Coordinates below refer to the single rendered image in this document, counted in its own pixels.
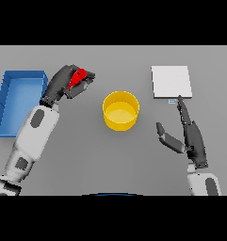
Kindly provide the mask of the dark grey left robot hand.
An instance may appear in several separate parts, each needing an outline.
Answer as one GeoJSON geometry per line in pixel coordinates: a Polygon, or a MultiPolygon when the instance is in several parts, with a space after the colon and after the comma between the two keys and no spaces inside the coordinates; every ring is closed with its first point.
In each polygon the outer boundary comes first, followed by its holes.
{"type": "Polygon", "coordinates": [[[78,68],[79,67],[73,64],[62,67],[49,82],[46,91],[40,99],[40,105],[52,108],[54,103],[59,101],[63,95],[68,99],[73,99],[75,96],[85,91],[95,78],[93,72],[86,71],[87,76],[82,81],[74,87],[67,89],[73,74],[78,68]]]}

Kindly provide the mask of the blue tray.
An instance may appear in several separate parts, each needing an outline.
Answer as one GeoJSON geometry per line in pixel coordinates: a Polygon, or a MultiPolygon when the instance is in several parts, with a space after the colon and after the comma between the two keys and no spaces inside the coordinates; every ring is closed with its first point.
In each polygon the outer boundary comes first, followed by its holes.
{"type": "Polygon", "coordinates": [[[47,88],[45,71],[4,71],[0,86],[0,137],[16,137],[47,88]]]}

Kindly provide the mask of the red beaker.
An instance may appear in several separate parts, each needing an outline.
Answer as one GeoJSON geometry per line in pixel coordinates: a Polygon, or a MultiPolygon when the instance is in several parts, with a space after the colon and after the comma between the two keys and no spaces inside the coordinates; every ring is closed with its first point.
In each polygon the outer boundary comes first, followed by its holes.
{"type": "Polygon", "coordinates": [[[78,68],[76,72],[73,74],[67,89],[70,89],[77,85],[80,81],[82,81],[87,76],[87,72],[84,69],[78,68]]]}

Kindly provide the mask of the yellow bowl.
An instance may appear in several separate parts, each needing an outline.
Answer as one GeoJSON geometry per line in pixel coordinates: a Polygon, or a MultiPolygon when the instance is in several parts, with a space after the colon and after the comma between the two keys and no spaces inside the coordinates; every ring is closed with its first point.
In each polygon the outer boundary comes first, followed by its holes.
{"type": "Polygon", "coordinates": [[[131,92],[116,90],[105,97],[102,110],[108,128],[116,132],[125,132],[137,122],[139,102],[131,92]]]}

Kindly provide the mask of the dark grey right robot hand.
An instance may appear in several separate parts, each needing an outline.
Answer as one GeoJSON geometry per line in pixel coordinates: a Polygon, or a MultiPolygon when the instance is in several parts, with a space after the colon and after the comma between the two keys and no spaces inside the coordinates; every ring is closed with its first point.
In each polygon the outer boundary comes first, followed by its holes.
{"type": "Polygon", "coordinates": [[[159,141],[176,153],[186,153],[187,158],[194,163],[197,169],[205,169],[208,167],[208,163],[203,136],[197,123],[190,118],[181,95],[178,96],[177,109],[183,125],[185,142],[182,143],[179,139],[168,134],[163,125],[158,122],[156,124],[156,131],[159,141]]]}

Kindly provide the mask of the pale square measuring scale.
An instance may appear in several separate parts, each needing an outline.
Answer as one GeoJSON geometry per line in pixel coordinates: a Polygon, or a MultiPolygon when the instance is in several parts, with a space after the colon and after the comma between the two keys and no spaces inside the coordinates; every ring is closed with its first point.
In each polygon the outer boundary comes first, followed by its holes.
{"type": "Polygon", "coordinates": [[[155,99],[192,98],[187,66],[152,66],[151,72],[155,99]]]}

